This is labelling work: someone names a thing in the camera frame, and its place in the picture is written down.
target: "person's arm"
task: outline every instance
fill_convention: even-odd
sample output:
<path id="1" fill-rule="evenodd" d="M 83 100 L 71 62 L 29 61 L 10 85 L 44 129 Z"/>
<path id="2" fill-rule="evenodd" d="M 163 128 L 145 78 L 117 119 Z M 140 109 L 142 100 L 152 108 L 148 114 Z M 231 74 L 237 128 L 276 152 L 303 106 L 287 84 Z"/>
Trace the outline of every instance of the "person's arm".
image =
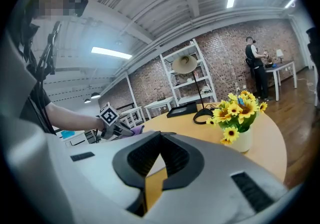
<path id="1" fill-rule="evenodd" d="M 251 50 L 252 50 L 253 56 L 255 58 L 265 58 L 266 57 L 265 55 L 259 55 L 257 52 L 257 49 L 255 48 L 254 45 L 251 45 Z"/>
<path id="2" fill-rule="evenodd" d="M 92 130 L 104 129 L 103 121 L 98 117 L 86 116 L 75 113 L 66 108 L 50 102 L 46 105 L 46 111 L 51 124 L 63 130 Z"/>

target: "white vase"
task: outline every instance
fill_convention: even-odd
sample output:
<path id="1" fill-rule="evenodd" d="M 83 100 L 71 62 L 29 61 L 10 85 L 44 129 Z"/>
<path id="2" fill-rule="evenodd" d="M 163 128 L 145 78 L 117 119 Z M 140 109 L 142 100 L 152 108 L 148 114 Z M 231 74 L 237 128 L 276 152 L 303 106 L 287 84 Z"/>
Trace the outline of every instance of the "white vase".
<path id="1" fill-rule="evenodd" d="M 240 133 L 236 141 L 234 141 L 233 144 L 228 145 L 228 147 L 231 147 L 240 153 L 247 152 L 252 146 L 252 141 L 252 129 L 250 126 L 249 130 Z"/>

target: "desk lamp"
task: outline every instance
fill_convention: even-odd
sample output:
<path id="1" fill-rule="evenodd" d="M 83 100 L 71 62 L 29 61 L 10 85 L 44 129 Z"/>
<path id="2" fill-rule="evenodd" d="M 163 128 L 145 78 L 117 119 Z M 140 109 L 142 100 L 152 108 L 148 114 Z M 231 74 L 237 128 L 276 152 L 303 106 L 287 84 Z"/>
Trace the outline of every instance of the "desk lamp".
<path id="1" fill-rule="evenodd" d="M 187 56 L 181 56 L 179 58 L 177 58 L 176 60 L 174 60 L 174 62 L 172 63 L 172 69 L 179 73 L 179 74 L 187 74 L 187 73 L 192 73 L 192 76 L 194 78 L 194 82 L 196 85 L 196 88 L 198 90 L 199 96 L 200 96 L 200 100 L 202 103 L 202 109 L 198 111 L 198 113 L 195 114 L 193 120 L 196 124 L 205 124 L 205 122 L 198 122 L 196 121 L 196 119 L 199 116 L 203 116 L 203 115 L 209 115 L 209 116 L 213 116 L 213 113 L 210 109 L 205 108 L 204 106 L 204 102 L 202 100 L 202 96 L 201 96 L 201 92 L 199 89 L 199 86 L 197 84 L 197 80 L 195 77 L 195 74 L 193 73 L 194 70 L 197 67 L 197 61 L 193 56 L 187 55 Z"/>
<path id="2" fill-rule="evenodd" d="M 284 54 L 282 53 L 282 50 L 276 50 L 276 57 L 280 58 L 280 62 L 283 63 L 282 58 L 284 57 Z"/>

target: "ceiling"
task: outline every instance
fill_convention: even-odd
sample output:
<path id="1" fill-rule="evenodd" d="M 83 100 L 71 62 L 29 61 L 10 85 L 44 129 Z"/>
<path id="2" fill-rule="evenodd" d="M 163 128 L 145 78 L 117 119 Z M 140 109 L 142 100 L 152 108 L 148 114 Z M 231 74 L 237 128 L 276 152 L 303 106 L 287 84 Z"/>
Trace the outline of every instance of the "ceiling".
<path id="1" fill-rule="evenodd" d="M 54 102 L 105 92 L 124 71 L 133 72 L 179 40 L 216 29 L 213 24 L 222 27 L 239 22 L 232 18 L 280 17 L 288 1 L 235 0 L 233 8 L 226 9 L 228 0 L 89 0 L 81 18 L 62 22 L 57 71 L 47 77 L 44 88 Z M 33 23 L 40 26 L 32 45 L 39 58 L 55 22 Z M 92 47 L 131 54 L 132 58 L 92 54 Z"/>

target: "wooden floor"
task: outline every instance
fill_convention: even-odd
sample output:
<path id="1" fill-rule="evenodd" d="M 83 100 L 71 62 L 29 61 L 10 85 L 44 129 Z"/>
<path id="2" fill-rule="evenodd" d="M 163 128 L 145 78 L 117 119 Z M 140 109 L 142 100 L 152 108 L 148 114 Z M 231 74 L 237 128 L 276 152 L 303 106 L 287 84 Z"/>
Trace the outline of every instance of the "wooden floor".
<path id="1" fill-rule="evenodd" d="M 298 79 L 307 79 L 314 84 L 314 73 L 303 70 Z M 279 101 L 268 102 L 266 114 L 277 124 L 285 141 L 287 150 L 287 173 L 284 180 L 288 188 L 303 182 L 312 167 L 320 145 L 320 125 L 312 123 L 316 117 L 315 95 L 308 90 L 306 80 L 297 81 L 294 88 L 293 78 L 284 81 L 279 87 Z M 275 88 L 269 89 L 269 95 L 275 98 Z"/>

